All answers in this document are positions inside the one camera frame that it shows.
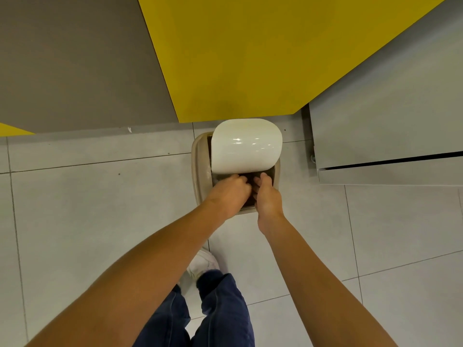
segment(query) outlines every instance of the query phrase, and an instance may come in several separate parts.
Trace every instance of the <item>blue jeans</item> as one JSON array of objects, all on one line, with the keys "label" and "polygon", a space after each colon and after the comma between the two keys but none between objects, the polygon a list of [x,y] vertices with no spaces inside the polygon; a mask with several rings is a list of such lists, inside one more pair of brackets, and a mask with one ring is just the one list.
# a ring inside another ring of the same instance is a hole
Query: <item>blue jeans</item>
[{"label": "blue jeans", "polygon": [[231,274],[205,272],[198,279],[206,315],[190,340],[187,303],[176,285],[154,312],[133,347],[254,347],[248,307]]}]

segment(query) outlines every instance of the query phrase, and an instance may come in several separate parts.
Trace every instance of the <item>person's left hand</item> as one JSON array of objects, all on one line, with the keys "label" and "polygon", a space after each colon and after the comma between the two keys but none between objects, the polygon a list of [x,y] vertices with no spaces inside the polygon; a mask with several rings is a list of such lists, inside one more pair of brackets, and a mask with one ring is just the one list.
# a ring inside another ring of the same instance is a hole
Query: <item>person's left hand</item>
[{"label": "person's left hand", "polygon": [[245,176],[238,174],[219,181],[207,195],[205,202],[217,204],[226,219],[231,218],[239,212],[251,195],[252,187],[246,181]]}]

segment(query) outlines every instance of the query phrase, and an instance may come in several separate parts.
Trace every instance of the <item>yellow panel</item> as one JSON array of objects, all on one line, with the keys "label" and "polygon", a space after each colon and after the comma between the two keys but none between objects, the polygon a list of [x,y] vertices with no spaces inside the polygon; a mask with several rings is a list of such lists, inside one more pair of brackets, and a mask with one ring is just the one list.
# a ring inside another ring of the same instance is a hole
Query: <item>yellow panel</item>
[{"label": "yellow panel", "polygon": [[6,125],[0,123],[0,136],[14,136],[14,135],[33,135],[30,131],[12,127],[11,125]]},{"label": "yellow panel", "polygon": [[139,0],[180,122],[291,114],[443,0]]}]

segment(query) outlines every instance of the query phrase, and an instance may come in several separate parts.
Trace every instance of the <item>person's left arm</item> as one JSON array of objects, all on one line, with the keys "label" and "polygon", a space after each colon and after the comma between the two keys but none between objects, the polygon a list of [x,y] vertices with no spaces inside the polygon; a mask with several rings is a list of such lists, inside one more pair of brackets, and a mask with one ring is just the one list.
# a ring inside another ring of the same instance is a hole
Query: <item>person's left arm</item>
[{"label": "person's left arm", "polygon": [[131,347],[201,246],[250,194],[245,177],[217,183],[200,206],[110,266],[27,346]]}]

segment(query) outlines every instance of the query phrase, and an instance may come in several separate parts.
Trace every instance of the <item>white shoe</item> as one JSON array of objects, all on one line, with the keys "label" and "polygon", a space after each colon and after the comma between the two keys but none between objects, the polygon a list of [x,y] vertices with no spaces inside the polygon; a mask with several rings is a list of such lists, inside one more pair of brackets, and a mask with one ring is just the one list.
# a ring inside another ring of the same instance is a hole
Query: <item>white shoe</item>
[{"label": "white shoe", "polygon": [[187,272],[197,281],[202,274],[212,269],[219,269],[217,259],[209,251],[200,249],[188,266]]}]

